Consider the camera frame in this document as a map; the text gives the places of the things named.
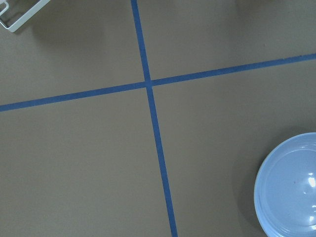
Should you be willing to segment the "blue plate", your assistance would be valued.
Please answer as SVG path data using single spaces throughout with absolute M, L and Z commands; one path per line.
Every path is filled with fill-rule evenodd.
M 316 235 L 316 134 L 293 136 L 262 162 L 254 185 L 257 219 L 269 237 Z

